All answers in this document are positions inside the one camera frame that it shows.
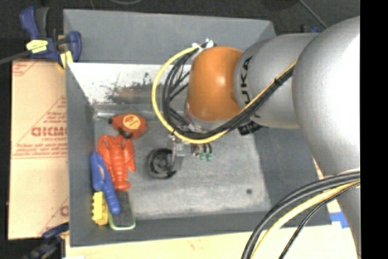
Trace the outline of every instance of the blue clamp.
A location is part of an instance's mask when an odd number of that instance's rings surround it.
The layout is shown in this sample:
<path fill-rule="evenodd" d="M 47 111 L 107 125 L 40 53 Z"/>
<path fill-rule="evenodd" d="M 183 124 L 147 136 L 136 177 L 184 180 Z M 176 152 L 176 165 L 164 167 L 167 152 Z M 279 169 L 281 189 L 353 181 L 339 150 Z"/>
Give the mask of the blue clamp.
<path fill-rule="evenodd" d="M 47 37 L 45 27 L 48 12 L 49 8 L 47 7 L 35 9 L 34 6 L 31 6 L 24 9 L 19 15 L 22 28 L 30 35 L 31 41 L 37 39 L 47 42 L 47 45 L 40 47 L 39 50 L 28 49 L 29 57 L 51 59 L 64 67 L 61 59 L 63 52 L 58 50 L 58 46 L 60 44 L 69 44 L 73 61 L 78 61 L 82 51 L 81 34 L 79 32 L 70 32 L 64 39 L 56 41 L 53 38 Z"/>
<path fill-rule="evenodd" d="M 103 191 L 108 204 L 109 212 L 118 215 L 121 206 L 116 195 L 115 187 L 108 172 L 102 156 L 94 151 L 90 156 L 90 167 L 92 168 L 92 187 L 95 191 Z"/>

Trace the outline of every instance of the clamp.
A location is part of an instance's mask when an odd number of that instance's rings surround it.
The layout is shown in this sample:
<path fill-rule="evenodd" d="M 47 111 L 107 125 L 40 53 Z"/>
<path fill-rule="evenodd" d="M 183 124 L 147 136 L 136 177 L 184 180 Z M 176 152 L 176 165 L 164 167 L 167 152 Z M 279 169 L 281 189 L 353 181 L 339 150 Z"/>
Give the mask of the clamp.
<path fill-rule="evenodd" d="M 48 7 L 35 9 L 31 6 L 19 15 L 22 28 L 27 31 L 31 39 L 26 45 L 28 55 L 35 59 L 51 59 L 65 67 L 66 59 L 78 61 L 81 56 L 81 34 L 73 31 L 60 40 L 49 38 L 45 30 L 48 12 Z M 70 52 L 59 51 L 58 46 L 61 44 L 68 44 Z"/>

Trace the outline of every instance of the kuka logo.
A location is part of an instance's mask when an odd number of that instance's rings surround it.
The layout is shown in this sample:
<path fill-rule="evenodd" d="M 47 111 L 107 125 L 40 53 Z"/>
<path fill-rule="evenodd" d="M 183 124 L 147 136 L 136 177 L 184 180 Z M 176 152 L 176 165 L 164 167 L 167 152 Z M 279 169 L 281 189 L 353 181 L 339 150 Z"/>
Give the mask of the kuka logo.
<path fill-rule="evenodd" d="M 67 128 L 66 127 L 33 127 L 31 129 L 31 135 L 35 137 L 42 136 L 66 136 Z"/>
<path fill-rule="evenodd" d="M 241 84 L 240 84 L 241 93 L 242 93 L 243 96 L 246 97 L 245 104 L 247 104 L 247 105 L 250 102 L 250 97 L 249 97 L 249 94 L 248 94 L 248 91 L 247 91 L 248 85 L 246 83 L 246 79 L 247 79 L 247 76 L 248 76 L 249 62 L 250 62 L 251 59 L 252 59 L 252 56 L 247 58 L 244 61 L 244 64 L 242 65 L 242 67 L 243 67 L 243 69 L 245 71 L 244 71 L 244 74 L 243 73 L 240 74 L 240 78 L 241 78 Z"/>

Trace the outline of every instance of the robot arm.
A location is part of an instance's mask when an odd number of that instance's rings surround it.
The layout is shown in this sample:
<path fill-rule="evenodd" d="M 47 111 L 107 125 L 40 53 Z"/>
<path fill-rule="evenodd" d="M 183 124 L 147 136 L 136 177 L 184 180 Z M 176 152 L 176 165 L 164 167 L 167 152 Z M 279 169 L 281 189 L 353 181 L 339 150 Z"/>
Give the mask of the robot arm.
<path fill-rule="evenodd" d="M 266 127 L 300 128 L 326 176 L 360 167 L 360 17 L 319 34 L 282 35 L 257 42 L 237 61 L 239 52 L 229 47 L 221 47 L 219 59 L 211 49 L 194 60 L 190 72 L 186 112 L 193 124 L 210 130 L 227 121 L 238 113 L 236 104 L 244 108 L 269 81 L 297 60 L 293 76 L 275 90 L 251 120 Z M 223 57 L 223 52 L 231 57 Z M 204 70 L 204 66 L 213 71 Z M 206 87 L 199 92 L 199 86 Z M 206 92 L 209 96 L 221 94 L 216 98 L 230 110 L 214 119 L 214 100 L 201 100 Z M 346 193 L 338 202 L 361 256 L 360 189 Z"/>

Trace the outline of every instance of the cardboard sheet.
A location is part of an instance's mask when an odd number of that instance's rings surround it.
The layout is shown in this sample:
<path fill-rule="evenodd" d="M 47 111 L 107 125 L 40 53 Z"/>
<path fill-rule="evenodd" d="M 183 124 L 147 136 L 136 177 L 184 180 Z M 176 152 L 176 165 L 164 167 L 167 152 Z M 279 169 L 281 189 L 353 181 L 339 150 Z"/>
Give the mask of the cardboard sheet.
<path fill-rule="evenodd" d="M 40 237 L 69 218 L 65 71 L 32 59 L 12 65 L 8 238 Z"/>

